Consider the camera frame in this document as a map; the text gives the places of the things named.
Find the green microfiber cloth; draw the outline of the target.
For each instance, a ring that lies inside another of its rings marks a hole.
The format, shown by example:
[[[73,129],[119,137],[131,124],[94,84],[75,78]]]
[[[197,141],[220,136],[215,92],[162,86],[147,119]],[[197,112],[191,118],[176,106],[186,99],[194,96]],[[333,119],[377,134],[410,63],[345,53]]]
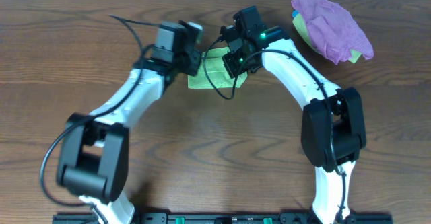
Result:
[[[231,88],[234,84],[234,78],[231,79],[224,67],[222,56],[228,52],[228,47],[214,48],[209,50],[206,57],[206,69],[212,83],[218,89]],[[203,63],[201,64],[198,74],[194,77],[188,76],[189,89],[212,89],[210,82],[205,76]]]

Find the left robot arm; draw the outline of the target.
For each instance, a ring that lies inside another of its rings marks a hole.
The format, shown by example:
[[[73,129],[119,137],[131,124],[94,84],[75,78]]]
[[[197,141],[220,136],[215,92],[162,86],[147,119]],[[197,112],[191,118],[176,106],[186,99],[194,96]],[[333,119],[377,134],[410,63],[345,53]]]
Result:
[[[201,53],[196,46],[202,33],[202,26],[193,22],[158,24],[155,43],[140,47],[139,58],[118,91],[89,114],[68,118],[55,141],[61,144],[56,181],[90,206],[95,222],[140,222],[123,190],[130,132],[178,74],[197,74]]]

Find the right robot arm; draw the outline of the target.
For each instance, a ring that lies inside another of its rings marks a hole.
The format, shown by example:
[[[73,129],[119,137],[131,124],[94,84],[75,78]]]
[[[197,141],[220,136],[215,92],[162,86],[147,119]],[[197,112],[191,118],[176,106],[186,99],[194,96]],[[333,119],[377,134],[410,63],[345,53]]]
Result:
[[[240,10],[220,28],[229,51],[222,57],[229,76],[264,68],[281,81],[302,109],[301,146],[315,167],[312,211],[320,223],[345,223],[350,176],[366,146],[362,99],[321,75],[281,27],[262,21],[255,6]]]

